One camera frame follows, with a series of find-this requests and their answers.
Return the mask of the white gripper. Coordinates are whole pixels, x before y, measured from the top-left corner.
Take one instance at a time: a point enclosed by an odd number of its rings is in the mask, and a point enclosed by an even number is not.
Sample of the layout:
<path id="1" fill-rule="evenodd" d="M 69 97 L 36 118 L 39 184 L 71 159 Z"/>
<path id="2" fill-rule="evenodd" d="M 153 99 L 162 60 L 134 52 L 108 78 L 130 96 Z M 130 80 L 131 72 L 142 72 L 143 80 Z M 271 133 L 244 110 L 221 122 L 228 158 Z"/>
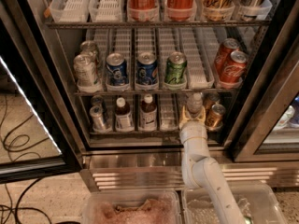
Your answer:
<path id="1" fill-rule="evenodd" d="M 189 119 L 186 116 L 186 106 L 184 105 L 181 108 L 179 115 L 179 137 L 182 143 L 186 142 L 189 139 L 195 138 L 203 138 L 207 140 L 207 132 L 204 124 L 206 121 L 206 109 L 202 106 L 202 110 L 199 115 L 200 122 L 197 121 L 188 121 Z"/>

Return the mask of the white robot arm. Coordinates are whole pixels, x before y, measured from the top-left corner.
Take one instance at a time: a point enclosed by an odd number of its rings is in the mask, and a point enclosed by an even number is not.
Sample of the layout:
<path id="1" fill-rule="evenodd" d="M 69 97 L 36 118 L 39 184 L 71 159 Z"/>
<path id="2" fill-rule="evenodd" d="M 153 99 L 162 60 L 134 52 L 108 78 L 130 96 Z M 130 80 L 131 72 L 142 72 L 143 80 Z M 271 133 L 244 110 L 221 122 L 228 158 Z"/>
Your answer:
<path id="1" fill-rule="evenodd" d="M 184 147 L 181 171 L 187 188 L 204 188 L 211 199 L 220 224 L 246 224 L 219 163 L 211 157 L 203 118 L 192 119 L 183 106 L 179 120 L 179 137 Z"/>

